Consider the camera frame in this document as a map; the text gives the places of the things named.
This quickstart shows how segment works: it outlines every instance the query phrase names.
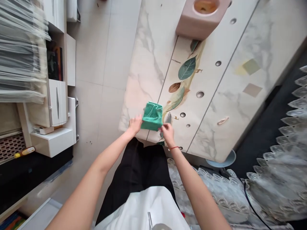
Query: white shirt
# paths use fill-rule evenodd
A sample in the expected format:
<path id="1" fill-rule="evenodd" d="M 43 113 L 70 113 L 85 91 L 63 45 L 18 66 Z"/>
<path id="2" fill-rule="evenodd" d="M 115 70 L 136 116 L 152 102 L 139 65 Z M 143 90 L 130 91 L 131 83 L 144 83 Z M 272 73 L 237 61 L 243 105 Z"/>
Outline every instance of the white shirt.
<path id="1" fill-rule="evenodd" d="M 122 206 L 101 221 L 94 229 L 150 229 L 165 224 L 173 230 L 190 229 L 171 193 L 163 186 L 149 187 L 142 192 L 131 193 Z"/>

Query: red string bracelet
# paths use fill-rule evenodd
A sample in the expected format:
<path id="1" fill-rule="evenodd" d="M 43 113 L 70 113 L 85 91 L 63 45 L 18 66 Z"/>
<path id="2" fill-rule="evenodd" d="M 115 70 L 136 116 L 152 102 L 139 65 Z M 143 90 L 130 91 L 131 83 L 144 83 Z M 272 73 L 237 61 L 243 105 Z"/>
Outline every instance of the red string bracelet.
<path id="1" fill-rule="evenodd" d="M 172 150 L 172 149 L 174 149 L 174 148 L 179 148 L 179 146 L 172 147 L 172 148 L 170 148 L 170 150 Z"/>

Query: marble table surface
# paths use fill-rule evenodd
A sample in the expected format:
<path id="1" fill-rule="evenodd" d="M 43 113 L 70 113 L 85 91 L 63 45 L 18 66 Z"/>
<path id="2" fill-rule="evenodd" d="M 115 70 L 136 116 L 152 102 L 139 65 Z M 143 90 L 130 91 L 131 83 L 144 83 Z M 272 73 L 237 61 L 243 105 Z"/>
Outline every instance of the marble table surface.
<path id="1" fill-rule="evenodd" d="M 307 3 L 233 0 L 194 50 L 195 41 L 175 34 L 184 4 L 142 0 L 119 129 L 148 101 L 159 103 L 184 152 L 223 162 L 306 38 Z M 194 70 L 184 79 L 179 72 L 187 61 Z M 137 137 L 164 140 L 148 130 Z"/>

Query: green microfiber cloth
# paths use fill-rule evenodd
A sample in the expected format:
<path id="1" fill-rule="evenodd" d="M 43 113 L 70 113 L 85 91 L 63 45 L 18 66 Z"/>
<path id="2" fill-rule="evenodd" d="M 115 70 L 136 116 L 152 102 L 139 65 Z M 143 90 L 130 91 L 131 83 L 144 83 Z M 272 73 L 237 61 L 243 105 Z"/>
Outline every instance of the green microfiber cloth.
<path id="1" fill-rule="evenodd" d="M 161 126 L 163 125 L 162 111 L 162 105 L 148 102 L 145 107 L 141 128 L 158 131 L 158 128 L 161 128 Z"/>

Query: blue bowl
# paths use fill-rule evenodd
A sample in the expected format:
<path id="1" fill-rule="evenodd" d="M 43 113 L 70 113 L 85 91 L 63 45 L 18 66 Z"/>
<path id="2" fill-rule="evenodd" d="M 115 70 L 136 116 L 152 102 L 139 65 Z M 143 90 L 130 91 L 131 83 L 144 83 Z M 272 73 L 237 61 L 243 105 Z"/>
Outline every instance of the blue bowl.
<path id="1" fill-rule="evenodd" d="M 224 168 L 224 167 L 228 167 L 230 165 L 233 164 L 233 162 L 236 160 L 236 153 L 234 152 L 234 150 L 232 149 L 230 154 L 228 155 L 228 157 L 226 158 L 226 160 L 222 163 L 218 163 L 216 161 L 210 161 L 210 160 L 207 160 L 207 163 L 213 167 L 216 167 L 216 168 Z"/>

